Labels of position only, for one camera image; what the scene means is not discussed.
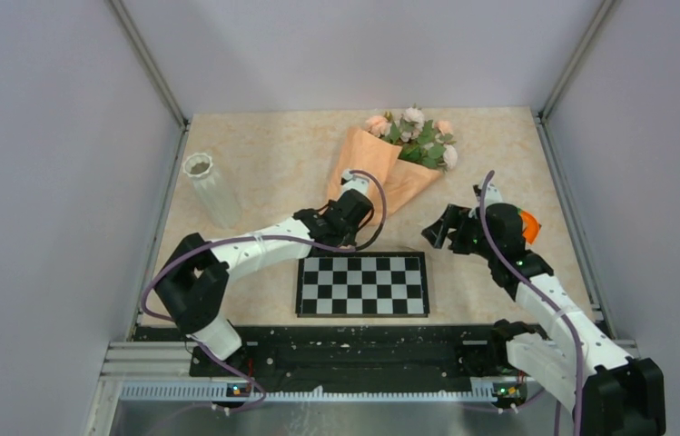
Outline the flower bouquet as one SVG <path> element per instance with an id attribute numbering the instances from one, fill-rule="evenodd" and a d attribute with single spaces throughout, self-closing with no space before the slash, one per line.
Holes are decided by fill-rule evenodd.
<path id="1" fill-rule="evenodd" d="M 330 172 L 327 198 L 339 198 L 340 179 L 348 170 L 362 170 L 382 185 L 370 184 L 368 195 L 375 208 L 373 224 L 381 222 L 382 205 L 387 216 L 397 212 L 458 163 L 451 122 L 428 118 L 417 106 L 395 115 L 373 115 L 362 127 L 346 132 L 339 158 Z"/>

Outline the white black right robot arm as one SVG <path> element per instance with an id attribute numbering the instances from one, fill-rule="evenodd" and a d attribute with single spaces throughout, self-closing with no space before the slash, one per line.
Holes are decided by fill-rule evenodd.
<path id="1" fill-rule="evenodd" d="M 661 369 L 617 345 L 574 303 L 529 247 L 539 231 L 531 213 L 509 203 L 450 204 L 421 234 L 434 248 L 485 259 L 494 283 L 535 318 L 536 328 L 494 324 L 487 349 L 494 372 L 518 369 L 535 379 L 569 411 L 576 435 L 665 434 Z"/>

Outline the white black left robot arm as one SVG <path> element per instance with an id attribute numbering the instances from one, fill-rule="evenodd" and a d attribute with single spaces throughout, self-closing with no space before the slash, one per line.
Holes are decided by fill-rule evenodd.
<path id="1" fill-rule="evenodd" d="M 356 189 L 320 209 L 302 209 L 281 223 L 225 240 L 185 236 L 158 272 L 150 290 L 159 297 L 181 334 L 211 353 L 224 375 L 244 367 L 241 336 L 222 313 L 228 288 L 241 278 L 277 263 L 307 257 L 314 249 L 349 253 L 371 200 Z"/>

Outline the black white checkerboard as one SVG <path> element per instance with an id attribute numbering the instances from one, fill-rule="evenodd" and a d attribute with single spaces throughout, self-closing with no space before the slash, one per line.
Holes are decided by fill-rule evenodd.
<path id="1" fill-rule="evenodd" d="M 331 253 L 301 259 L 295 313 L 311 318 L 426 318 L 425 253 Z"/>

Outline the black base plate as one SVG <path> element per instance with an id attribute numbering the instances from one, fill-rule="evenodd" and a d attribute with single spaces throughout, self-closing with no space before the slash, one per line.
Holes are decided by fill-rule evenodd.
<path id="1" fill-rule="evenodd" d="M 528 376 L 499 363 L 489 347 L 489 325 L 248 326 L 242 347 L 214 363 L 175 328 L 139 327 L 136 342 L 180 342 L 193 378 L 228 377 L 242 394 L 251 378 L 270 395 L 327 393 L 468 392 L 479 379 L 510 384 Z"/>

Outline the aluminium front rail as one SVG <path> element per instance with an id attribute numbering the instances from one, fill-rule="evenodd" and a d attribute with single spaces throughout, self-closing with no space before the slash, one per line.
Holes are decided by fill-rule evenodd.
<path id="1" fill-rule="evenodd" d="M 521 400 L 533 378 L 491 364 L 483 342 L 249 342 L 227 364 L 188 342 L 113 344 L 101 371 L 136 400 Z"/>

